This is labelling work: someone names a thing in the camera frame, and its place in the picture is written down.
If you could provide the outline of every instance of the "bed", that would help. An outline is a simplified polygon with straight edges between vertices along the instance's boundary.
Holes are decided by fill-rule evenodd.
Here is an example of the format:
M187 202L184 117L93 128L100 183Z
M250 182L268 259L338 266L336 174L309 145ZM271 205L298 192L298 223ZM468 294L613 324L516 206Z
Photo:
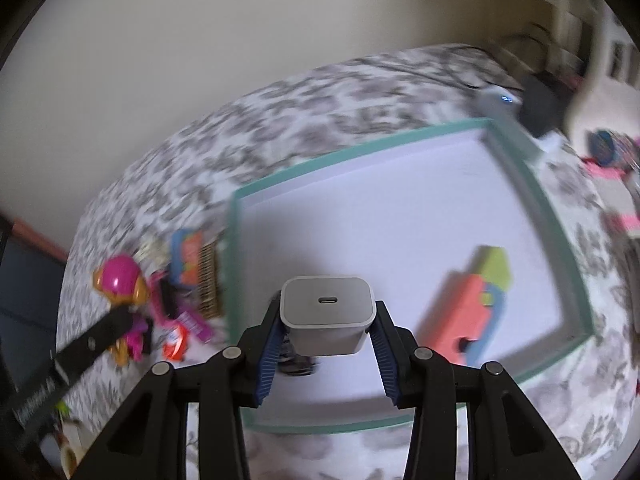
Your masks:
M132 251L143 234L179 227L225 228L231 194L243 184L344 147L476 115L472 87L516 86L484 53L428 46L333 64L275 82L189 124L130 166L87 206L70 250L58 314L63 347L107 311L91 272L108 256ZM602 202L575 153L565 149L536 170L572 244L593 311L595 336L521 384L581 476L590 478L620 446L636 395L638 368L628 290ZM223 320L217 329L224 333ZM102 356L66 397L97 434L157 360L115 368ZM183 365L223 348L190 349ZM197 478L197 405L188 423L188 478ZM458 412L459 430L466 428ZM402 476L411 425L341 434L245 433L252 478L367 479ZM458 476L468 471L459 431Z

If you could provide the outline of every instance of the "white charger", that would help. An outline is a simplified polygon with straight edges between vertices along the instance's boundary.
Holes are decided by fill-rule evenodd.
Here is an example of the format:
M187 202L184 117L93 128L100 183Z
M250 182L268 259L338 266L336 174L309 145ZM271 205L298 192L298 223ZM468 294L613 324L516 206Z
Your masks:
M521 106L519 97L498 85L487 86L476 93L476 109L500 124L508 134L507 140L519 150L524 160L533 166L540 166L549 153L562 148L567 140L557 130L550 130L539 138L533 137L518 120Z
M376 317L369 283L356 276L298 276L282 287L280 319L297 354L355 354Z

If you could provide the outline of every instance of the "white wall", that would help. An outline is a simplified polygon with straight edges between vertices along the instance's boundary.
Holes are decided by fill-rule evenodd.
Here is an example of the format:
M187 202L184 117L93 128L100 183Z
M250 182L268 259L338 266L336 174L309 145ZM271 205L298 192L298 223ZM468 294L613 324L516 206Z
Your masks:
M0 71L0 209L63 247L134 160L323 64L483 35L483 0L47 0Z

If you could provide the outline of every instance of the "green tray rim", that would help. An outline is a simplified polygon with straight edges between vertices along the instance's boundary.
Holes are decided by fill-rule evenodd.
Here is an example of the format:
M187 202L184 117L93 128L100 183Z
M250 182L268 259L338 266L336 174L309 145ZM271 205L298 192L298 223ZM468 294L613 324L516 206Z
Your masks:
M542 216L546 219L547 235L554 242L554 249L557 256L562 261L562 266L567 277L573 285L573 293L575 295L575 304L578 308L578 318L581 325L581 333L574 337L571 341L562 346L558 352L548 359L543 360L540 364L526 372L514 377L517 383L522 383L528 379L535 377L540 372L546 370L553 364L567 357L569 354L580 348L587 339L594 333L593 317L591 315L591 304L584 285L584 280L578 268L577 262L572 251L570 241L564 234L564 229L556 216L553 206L549 202L544 190L540 186L537 178L534 176L531 168L526 161L523 160L520 150L508 140L508 134L504 132L498 123L489 118L475 118L463 121L455 121L447 124L439 124L437 126L427 126L417 130L397 132L380 139L370 140L356 146L351 146L337 152L327 153L311 160L301 162L290 168L270 174L254 182L246 184L237 189L231 198L228 216L227 228L225 231L226 247L222 251L221 263L222 274L225 281L224 305L226 311L226 320L229 333L229 341L237 343L242 335L241 323L241 294L240 294L240 269L241 261L239 257L239 222L238 208L239 202L243 198L276 186L292 178L321 170L327 166L332 166L352 158L357 158L370 153L388 150L403 144L418 142L420 140L434 139L449 134L456 134L465 130L475 130L485 128L490 130L505 154L509 157L510 162L514 164L520 173L533 199L540 208ZM370 420L365 422L354 422L349 424L331 424L326 426L262 426L255 423L253 410L250 408L242 409L242 421L245 428L252 431L262 431L265 433L302 433L302 434L330 434L345 433L350 431L372 430L374 428L386 428L405 424L414 419L413 414L399 415L396 417L382 418L379 420Z

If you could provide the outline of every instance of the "metal screw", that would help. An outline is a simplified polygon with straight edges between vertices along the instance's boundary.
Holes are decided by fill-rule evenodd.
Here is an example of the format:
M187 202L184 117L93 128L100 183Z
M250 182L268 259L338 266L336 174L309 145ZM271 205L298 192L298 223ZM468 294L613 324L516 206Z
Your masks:
M154 375L164 375L170 369L171 367L169 366L169 363L167 361L160 361L159 363L156 363L151 367L151 371Z
M500 375L504 371L504 368L502 368L502 365L498 361L489 361L484 365L484 368L486 368L486 371L491 375Z
M427 359L431 359L433 357L433 351L425 346L418 346L418 348L414 350L414 355L418 359L426 361Z
M237 346L228 346L222 351L222 355L226 359L237 359L242 355L242 350Z

